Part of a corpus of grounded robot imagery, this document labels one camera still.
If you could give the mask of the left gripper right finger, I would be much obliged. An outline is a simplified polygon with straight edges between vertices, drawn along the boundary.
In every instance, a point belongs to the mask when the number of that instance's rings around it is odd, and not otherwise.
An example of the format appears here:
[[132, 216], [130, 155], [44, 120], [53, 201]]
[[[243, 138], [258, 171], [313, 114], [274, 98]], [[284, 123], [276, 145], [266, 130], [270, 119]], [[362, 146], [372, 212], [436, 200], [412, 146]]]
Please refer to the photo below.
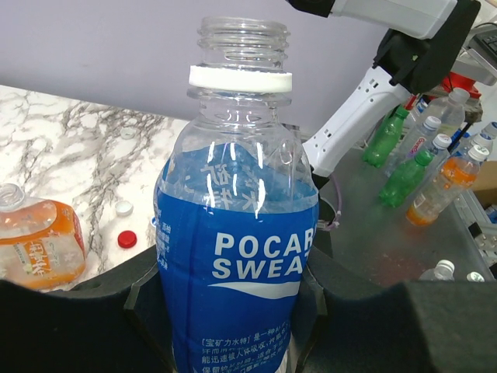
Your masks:
[[312, 249], [291, 334], [292, 372], [494, 372], [496, 285], [381, 288]]

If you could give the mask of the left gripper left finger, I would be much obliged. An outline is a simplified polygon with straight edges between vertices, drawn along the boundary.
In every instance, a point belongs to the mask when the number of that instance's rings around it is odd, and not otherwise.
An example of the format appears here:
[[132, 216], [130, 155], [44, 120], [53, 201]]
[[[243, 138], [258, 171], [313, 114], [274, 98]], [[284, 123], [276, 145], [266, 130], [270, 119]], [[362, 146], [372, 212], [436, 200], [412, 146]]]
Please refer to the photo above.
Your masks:
[[3, 372], [171, 372], [153, 248], [69, 291], [1, 282]]

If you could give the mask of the red bottle cap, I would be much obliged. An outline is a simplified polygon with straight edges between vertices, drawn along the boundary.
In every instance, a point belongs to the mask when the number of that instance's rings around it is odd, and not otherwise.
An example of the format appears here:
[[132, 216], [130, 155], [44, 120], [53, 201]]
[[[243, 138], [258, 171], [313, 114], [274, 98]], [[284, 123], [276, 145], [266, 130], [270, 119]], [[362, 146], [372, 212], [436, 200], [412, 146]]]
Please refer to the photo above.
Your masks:
[[137, 235], [131, 230], [122, 231], [117, 236], [117, 244], [122, 249], [130, 249], [137, 244]]

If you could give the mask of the orange plastic jar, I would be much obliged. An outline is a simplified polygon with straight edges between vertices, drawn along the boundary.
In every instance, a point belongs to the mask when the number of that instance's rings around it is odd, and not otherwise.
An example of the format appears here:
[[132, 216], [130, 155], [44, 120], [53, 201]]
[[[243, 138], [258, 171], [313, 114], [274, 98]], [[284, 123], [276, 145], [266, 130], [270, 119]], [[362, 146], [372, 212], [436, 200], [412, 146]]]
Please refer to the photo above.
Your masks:
[[84, 239], [75, 210], [3, 183], [1, 279], [45, 290], [74, 281], [85, 267]]

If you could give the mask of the blue white bottle cap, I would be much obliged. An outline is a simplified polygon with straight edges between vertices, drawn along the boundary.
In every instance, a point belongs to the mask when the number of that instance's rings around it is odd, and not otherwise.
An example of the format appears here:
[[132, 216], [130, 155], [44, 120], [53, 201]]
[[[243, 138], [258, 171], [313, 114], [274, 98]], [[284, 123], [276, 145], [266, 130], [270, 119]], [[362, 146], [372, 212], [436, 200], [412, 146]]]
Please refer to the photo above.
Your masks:
[[118, 217], [126, 217], [133, 213], [134, 206], [127, 200], [120, 200], [115, 203], [114, 209]]

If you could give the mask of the blue label water bottle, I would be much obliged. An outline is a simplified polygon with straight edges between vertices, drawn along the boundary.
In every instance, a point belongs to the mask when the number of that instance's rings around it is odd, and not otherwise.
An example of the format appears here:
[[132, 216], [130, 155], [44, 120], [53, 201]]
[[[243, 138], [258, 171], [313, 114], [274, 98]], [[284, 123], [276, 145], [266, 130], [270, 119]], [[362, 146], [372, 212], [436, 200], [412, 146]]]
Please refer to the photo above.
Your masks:
[[276, 372], [318, 223], [290, 104], [287, 28], [211, 16], [189, 71], [199, 113], [179, 134], [154, 196], [158, 270], [178, 372]]

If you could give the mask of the white jar cap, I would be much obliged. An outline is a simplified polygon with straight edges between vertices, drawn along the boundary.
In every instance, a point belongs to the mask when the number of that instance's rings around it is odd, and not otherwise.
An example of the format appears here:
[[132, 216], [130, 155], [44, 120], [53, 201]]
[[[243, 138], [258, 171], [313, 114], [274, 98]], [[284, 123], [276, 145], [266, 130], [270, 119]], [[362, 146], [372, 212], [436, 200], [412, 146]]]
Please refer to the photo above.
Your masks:
[[123, 127], [120, 129], [120, 136], [124, 140], [130, 140], [135, 136], [136, 131], [132, 127]]

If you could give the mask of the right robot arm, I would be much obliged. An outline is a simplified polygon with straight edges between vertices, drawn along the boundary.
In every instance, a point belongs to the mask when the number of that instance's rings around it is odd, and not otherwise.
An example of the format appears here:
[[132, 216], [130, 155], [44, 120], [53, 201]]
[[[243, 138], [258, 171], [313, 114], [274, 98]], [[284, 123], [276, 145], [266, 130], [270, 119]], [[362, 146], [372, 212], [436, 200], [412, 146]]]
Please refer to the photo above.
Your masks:
[[361, 83], [304, 143], [318, 189], [389, 110], [435, 88], [449, 75], [481, 9], [478, 1], [446, 0], [292, 1], [290, 5], [316, 16], [346, 16], [388, 28]]

